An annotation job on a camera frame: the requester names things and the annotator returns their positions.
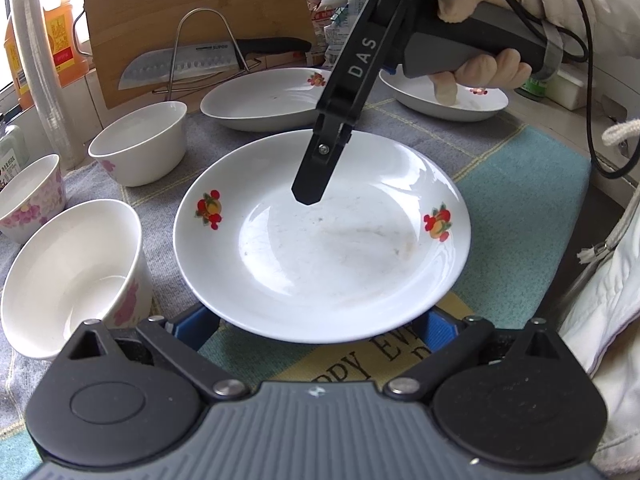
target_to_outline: knife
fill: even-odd
[[[242,57],[248,54],[284,54],[311,50],[311,43],[298,38],[236,41]],[[138,56],[122,72],[118,90],[168,82],[172,53],[172,48],[163,48]],[[239,69],[241,63],[242,59],[231,41],[180,46],[175,56],[174,81]]]

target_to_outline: bowl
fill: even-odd
[[[316,105],[331,72],[275,68],[243,75],[210,91],[203,114],[242,132],[284,132],[313,124]]]
[[[30,164],[0,191],[0,231],[24,244],[66,205],[60,157],[47,155]]]
[[[431,117],[473,123],[493,117],[509,105],[507,95],[497,88],[468,88],[458,85],[456,104],[445,106],[438,102],[433,83],[428,76],[408,78],[398,66],[396,74],[380,71],[380,79],[391,88],[394,98],[407,108]]]
[[[184,157],[186,113],[187,105],[178,101],[135,110],[101,131],[89,145],[89,156],[121,186],[151,184]]]
[[[20,250],[0,318],[17,352],[53,359],[86,319],[135,326],[151,294],[140,218],[124,202],[92,200],[56,216]]]
[[[291,185],[311,135],[251,142],[198,177],[174,222],[183,279],[229,323],[282,341],[347,342],[402,326],[462,272],[465,202],[425,156],[353,132],[322,200],[302,205]]]

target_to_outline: gray cloth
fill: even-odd
[[[520,130],[519,122],[500,113],[482,123],[449,123],[427,118],[391,99],[377,83],[363,111],[358,129],[391,137],[425,153],[451,176],[486,160],[487,154]],[[174,316],[195,297],[184,285],[172,247],[172,229],[180,200],[197,176],[221,156],[262,137],[231,131],[197,112],[185,122],[188,150],[183,161],[158,182],[123,188],[98,164],[66,177],[68,206],[95,198],[114,198],[131,204],[140,215],[143,245],[153,277],[155,308]],[[0,236],[0,280],[8,273],[19,247]],[[46,362],[26,359],[12,350],[0,332],[0,437],[24,427],[24,407],[47,368]]]

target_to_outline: wooden cutting board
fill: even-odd
[[[236,38],[287,36],[315,43],[305,0],[84,0],[94,64],[107,108],[163,86],[118,90],[127,65],[140,54],[172,47],[178,23],[197,7],[222,12]],[[226,40],[222,20],[212,12],[191,16],[180,35],[180,44]]]

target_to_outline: plate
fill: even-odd
[[[310,126],[330,72],[275,68],[243,75],[214,88],[200,103],[203,114],[242,132],[283,132]]]
[[[354,132],[322,200],[290,190],[311,130],[251,142],[206,170],[174,222],[180,272],[229,323],[273,339],[354,341],[439,301],[469,251],[468,211],[420,153]]]
[[[394,97],[404,106],[439,119],[473,123],[484,121],[504,110],[509,98],[497,88],[475,89],[458,85],[458,97],[454,106],[441,105],[435,97],[433,83],[428,76],[409,79],[402,66],[395,75],[380,71],[380,79],[392,89]]]

